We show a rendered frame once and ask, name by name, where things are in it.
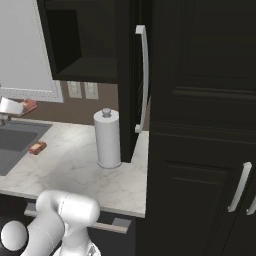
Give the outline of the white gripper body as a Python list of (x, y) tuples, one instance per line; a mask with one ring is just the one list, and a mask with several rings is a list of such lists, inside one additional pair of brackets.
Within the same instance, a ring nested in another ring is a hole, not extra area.
[(0, 113), (6, 115), (22, 115), (24, 107), (21, 103), (2, 97), (0, 100)]

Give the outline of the grey sink basin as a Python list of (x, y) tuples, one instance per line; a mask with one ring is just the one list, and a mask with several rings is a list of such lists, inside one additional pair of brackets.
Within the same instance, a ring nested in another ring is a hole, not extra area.
[(6, 176), (51, 124), (8, 121), (0, 126), (0, 176)]

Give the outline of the dark open cabinet door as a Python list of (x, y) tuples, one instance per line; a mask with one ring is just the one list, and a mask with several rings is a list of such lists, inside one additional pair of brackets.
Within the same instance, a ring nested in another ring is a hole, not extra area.
[(154, 0), (115, 0), (115, 31), (121, 161), (132, 159), (141, 123), (143, 102), (143, 47), (138, 25), (145, 26), (151, 58)]

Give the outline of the dark tall cabinet upper door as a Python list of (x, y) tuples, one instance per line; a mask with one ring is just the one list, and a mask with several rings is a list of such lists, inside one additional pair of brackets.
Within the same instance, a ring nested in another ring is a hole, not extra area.
[(155, 0), (151, 122), (256, 130), (256, 0)]

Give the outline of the dark tall cabinet door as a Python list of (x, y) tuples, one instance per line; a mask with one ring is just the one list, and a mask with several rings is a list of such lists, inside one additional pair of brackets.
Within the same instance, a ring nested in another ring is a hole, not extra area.
[(221, 256), (247, 160), (239, 141), (152, 134), (136, 256)]
[(256, 130), (256, 0), (155, 0), (151, 122)]

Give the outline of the dark tall cabinet lower door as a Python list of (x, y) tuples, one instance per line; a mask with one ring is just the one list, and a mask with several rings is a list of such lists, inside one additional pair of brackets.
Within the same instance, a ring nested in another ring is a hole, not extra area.
[(152, 134), (136, 256), (221, 256), (247, 160), (239, 141)]

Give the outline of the grey tap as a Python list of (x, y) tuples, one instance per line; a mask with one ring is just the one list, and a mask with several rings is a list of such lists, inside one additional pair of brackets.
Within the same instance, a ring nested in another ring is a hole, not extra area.
[(11, 116), (8, 114), (0, 114), (0, 126), (4, 126), (7, 121), (11, 120)]

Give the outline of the white framed window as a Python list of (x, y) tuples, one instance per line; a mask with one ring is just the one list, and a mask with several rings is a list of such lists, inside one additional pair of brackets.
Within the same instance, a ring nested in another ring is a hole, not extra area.
[(0, 0), (0, 96), (63, 103), (36, 0)]

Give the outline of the white paper towel roll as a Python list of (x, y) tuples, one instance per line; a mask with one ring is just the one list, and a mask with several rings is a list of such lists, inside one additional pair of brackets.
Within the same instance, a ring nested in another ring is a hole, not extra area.
[(103, 108), (94, 114), (98, 165), (113, 169), (121, 165), (119, 112)]

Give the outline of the dark drawer front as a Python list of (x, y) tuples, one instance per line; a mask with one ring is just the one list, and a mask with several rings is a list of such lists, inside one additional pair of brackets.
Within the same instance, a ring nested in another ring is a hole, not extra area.
[[(7, 221), (17, 220), (28, 226), (34, 220), (34, 217), (24, 214), (28, 203), (35, 203), (35, 200), (0, 194), (0, 218), (5, 218)], [(98, 221), (112, 224), (115, 218), (130, 221), (126, 234), (89, 228), (90, 238), (97, 245), (102, 256), (135, 256), (135, 218), (102, 211)]]

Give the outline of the beige wall outlet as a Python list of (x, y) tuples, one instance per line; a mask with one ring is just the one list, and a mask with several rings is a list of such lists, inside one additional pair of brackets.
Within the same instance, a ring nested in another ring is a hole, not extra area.
[(87, 99), (92, 99), (92, 100), (98, 100), (99, 95), (98, 95), (98, 84), (95, 82), (85, 82), (84, 83), (84, 88), (85, 88), (85, 97)]
[(70, 98), (82, 98), (81, 86), (79, 82), (68, 81), (67, 86)]

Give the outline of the dark open wall cabinet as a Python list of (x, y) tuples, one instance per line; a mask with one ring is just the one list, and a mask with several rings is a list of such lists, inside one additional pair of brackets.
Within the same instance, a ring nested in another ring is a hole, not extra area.
[(128, 48), (129, 0), (36, 0), (55, 80), (115, 83)]

